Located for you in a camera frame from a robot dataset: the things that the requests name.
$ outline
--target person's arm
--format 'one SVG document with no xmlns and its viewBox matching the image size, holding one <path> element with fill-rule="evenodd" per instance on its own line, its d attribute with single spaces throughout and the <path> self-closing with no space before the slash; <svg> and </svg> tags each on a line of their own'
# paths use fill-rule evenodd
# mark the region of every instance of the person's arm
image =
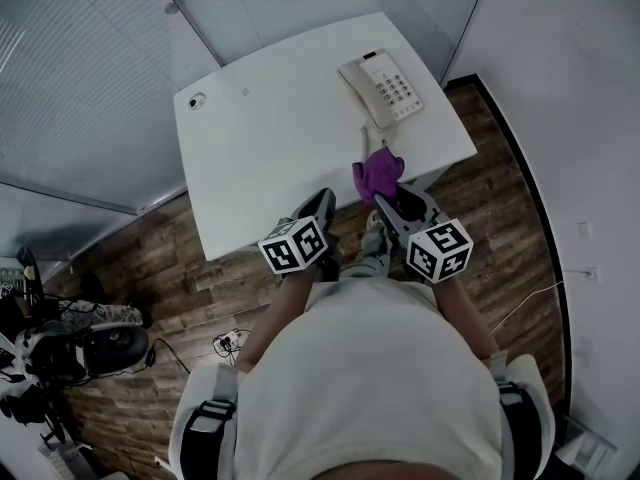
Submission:
<svg viewBox="0 0 640 480">
<path fill-rule="evenodd" d="M 238 370 L 249 373 L 280 331 L 304 313 L 317 270 L 314 264 L 284 279 L 274 293 L 271 304 L 242 345 L 235 363 Z"/>
<path fill-rule="evenodd" d="M 482 315 L 455 277 L 434 285 L 433 294 L 442 316 L 455 327 L 478 359 L 486 361 L 500 351 Z"/>
</svg>

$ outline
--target white shirt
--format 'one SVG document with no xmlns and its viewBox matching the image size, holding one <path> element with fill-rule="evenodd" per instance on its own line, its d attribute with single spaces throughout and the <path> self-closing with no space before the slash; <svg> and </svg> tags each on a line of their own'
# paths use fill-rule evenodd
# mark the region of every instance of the white shirt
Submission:
<svg viewBox="0 0 640 480">
<path fill-rule="evenodd" d="M 239 479 L 309 480 L 367 460 L 499 479 L 498 388 L 418 292 L 383 278 L 330 287 L 240 384 Z"/>
</svg>

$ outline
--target white telephone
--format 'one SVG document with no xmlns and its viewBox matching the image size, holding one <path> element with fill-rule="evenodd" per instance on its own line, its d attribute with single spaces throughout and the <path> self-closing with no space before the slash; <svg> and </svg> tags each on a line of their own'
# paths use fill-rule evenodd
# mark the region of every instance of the white telephone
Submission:
<svg viewBox="0 0 640 480">
<path fill-rule="evenodd" d="M 343 64 L 338 73 L 379 131 L 422 110 L 418 95 L 384 49 Z"/>
</svg>

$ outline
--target shoulder strap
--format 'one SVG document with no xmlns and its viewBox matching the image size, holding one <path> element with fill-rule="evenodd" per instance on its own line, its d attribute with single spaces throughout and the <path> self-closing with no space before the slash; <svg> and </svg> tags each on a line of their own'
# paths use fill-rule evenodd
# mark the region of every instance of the shoulder strap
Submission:
<svg viewBox="0 0 640 480">
<path fill-rule="evenodd" d="M 179 480 L 233 480 L 238 371 L 205 366 L 189 376 L 169 444 Z"/>
<path fill-rule="evenodd" d="M 501 480 L 533 480 L 542 460 L 542 426 L 531 395 L 507 379 L 507 351 L 491 357 L 489 369 L 500 391 Z"/>
<path fill-rule="evenodd" d="M 220 454 L 224 453 L 222 441 L 225 424 L 235 412 L 236 406 L 228 400 L 202 402 L 187 421 L 182 435 L 180 465 L 184 480 L 211 478 L 214 466 L 220 476 Z"/>
</svg>

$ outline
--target black strap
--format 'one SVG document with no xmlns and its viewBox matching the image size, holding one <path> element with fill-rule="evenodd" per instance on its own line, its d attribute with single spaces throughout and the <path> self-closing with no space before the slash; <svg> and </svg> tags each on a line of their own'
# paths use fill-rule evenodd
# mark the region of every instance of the black strap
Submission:
<svg viewBox="0 0 640 480">
<path fill-rule="evenodd" d="M 519 396 L 520 400 L 505 403 L 502 397 L 506 394 Z M 513 439 L 514 480 L 533 480 L 542 460 L 542 426 L 538 409 L 529 393 L 515 384 L 500 387 L 500 395 Z"/>
<path fill-rule="evenodd" d="M 185 480 L 217 477 L 224 425 L 235 410 L 235 404 L 229 400 L 208 400 L 193 411 L 180 449 L 180 467 Z"/>
</svg>

